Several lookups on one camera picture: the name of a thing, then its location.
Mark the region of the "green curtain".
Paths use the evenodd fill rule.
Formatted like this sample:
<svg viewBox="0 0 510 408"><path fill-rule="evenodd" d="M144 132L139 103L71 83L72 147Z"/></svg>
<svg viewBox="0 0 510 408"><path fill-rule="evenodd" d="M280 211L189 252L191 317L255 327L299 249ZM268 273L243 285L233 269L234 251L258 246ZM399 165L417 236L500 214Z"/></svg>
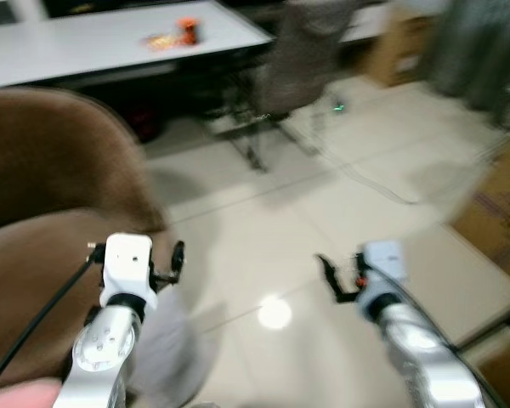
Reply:
<svg viewBox="0 0 510 408"><path fill-rule="evenodd" d="M510 106L510 0L449 0L421 67L434 92L499 123Z"/></svg>

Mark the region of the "red bag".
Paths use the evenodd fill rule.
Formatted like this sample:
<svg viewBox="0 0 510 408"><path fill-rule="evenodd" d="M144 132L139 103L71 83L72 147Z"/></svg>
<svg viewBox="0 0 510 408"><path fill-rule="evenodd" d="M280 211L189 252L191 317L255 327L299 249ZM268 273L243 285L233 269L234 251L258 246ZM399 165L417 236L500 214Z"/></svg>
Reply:
<svg viewBox="0 0 510 408"><path fill-rule="evenodd" d="M141 144L159 139L168 120L166 110L157 105L126 105L118 112Z"/></svg>

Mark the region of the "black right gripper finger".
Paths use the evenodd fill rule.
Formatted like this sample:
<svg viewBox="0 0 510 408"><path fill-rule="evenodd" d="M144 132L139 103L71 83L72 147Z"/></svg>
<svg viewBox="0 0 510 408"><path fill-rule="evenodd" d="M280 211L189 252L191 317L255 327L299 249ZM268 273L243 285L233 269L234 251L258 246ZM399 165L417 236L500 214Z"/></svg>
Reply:
<svg viewBox="0 0 510 408"><path fill-rule="evenodd" d="M322 276L324 276L326 286L330 289L333 298L340 298L342 288L340 287L339 280L337 280L336 265L327 256L321 255L321 253L317 253L316 257L320 260Z"/></svg>

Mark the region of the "clear plastic chair mat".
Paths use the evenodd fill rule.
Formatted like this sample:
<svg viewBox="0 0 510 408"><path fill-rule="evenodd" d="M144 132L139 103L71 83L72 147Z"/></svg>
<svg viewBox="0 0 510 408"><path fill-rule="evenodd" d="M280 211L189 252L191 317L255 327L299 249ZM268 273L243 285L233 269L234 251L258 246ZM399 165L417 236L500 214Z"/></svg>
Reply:
<svg viewBox="0 0 510 408"><path fill-rule="evenodd" d="M326 154L350 178L403 205L444 201L484 171L503 132L450 106L368 106L333 116Z"/></svg>

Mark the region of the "round brown velvet sofa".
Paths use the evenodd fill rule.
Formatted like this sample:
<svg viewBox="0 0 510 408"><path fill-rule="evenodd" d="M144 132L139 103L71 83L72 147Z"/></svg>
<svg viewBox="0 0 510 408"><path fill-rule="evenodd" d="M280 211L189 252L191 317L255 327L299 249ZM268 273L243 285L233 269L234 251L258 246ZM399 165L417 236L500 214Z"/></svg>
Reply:
<svg viewBox="0 0 510 408"><path fill-rule="evenodd" d="M153 238L170 267L177 240L134 132L83 94L0 89L0 388L68 372L102 292L88 256L115 233Z"/></svg>

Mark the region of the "orange bottle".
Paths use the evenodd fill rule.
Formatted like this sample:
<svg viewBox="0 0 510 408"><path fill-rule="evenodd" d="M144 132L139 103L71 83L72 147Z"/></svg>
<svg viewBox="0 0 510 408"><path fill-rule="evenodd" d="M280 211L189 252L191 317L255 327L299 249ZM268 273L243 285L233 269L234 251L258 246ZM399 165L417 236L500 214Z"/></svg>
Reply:
<svg viewBox="0 0 510 408"><path fill-rule="evenodd" d="M196 17L184 17L178 20L178 44L195 46L199 42L198 19Z"/></svg>

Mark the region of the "plain brown cardboard box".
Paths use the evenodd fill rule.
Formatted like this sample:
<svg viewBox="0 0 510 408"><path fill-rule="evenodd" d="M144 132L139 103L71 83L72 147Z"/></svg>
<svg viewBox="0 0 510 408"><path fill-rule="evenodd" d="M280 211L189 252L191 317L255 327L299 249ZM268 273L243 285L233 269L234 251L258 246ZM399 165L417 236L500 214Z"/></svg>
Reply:
<svg viewBox="0 0 510 408"><path fill-rule="evenodd" d="M361 73L384 87L415 81L434 23L432 15L395 5L388 15L386 31L369 50Z"/></svg>

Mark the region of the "grey mesh office chair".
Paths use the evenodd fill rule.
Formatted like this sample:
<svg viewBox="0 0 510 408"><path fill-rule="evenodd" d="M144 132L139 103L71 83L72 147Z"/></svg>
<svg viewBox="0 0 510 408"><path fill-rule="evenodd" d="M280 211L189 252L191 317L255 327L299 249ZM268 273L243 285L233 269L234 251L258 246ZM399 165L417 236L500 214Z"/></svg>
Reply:
<svg viewBox="0 0 510 408"><path fill-rule="evenodd" d="M337 69L340 40L357 11L370 2L285 0L269 50L225 75L225 113L244 129L246 144L241 146L240 139L230 143L252 170L269 170L259 152L263 125L282 128L293 112L324 97Z"/></svg>

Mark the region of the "pink pillow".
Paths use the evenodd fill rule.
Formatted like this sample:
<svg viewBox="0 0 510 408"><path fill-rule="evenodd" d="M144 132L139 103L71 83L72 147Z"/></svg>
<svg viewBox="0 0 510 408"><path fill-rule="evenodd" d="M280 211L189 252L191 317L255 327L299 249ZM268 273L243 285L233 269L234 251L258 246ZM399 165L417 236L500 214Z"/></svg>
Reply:
<svg viewBox="0 0 510 408"><path fill-rule="evenodd" d="M60 396L57 378L38 378L0 388L0 408L52 408Z"/></svg>

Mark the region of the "printed brown cardboard box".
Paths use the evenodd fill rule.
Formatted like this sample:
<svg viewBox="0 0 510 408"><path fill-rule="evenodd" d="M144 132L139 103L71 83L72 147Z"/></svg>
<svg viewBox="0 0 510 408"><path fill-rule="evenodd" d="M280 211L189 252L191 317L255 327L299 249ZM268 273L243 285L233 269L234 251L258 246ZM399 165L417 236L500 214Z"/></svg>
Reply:
<svg viewBox="0 0 510 408"><path fill-rule="evenodd" d="M450 226L510 276L510 140Z"/></svg>

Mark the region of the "orange snack packet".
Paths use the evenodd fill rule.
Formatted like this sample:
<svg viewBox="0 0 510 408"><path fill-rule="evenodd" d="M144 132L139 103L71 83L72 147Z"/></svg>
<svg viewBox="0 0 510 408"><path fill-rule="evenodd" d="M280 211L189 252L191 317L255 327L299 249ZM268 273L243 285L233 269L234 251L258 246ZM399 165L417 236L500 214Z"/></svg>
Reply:
<svg viewBox="0 0 510 408"><path fill-rule="evenodd" d="M174 34L155 34L144 39L150 51L158 52L182 46L182 37Z"/></svg>

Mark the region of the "long white table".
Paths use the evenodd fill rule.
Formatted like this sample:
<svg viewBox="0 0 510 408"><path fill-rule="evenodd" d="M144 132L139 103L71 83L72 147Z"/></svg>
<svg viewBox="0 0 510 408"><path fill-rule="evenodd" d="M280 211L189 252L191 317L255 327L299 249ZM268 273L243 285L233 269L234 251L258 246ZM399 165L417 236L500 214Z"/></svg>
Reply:
<svg viewBox="0 0 510 408"><path fill-rule="evenodd" d="M196 20L198 43L154 50L150 36ZM263 46L266 31L215 0L0 26L0 87Z"/></svg>

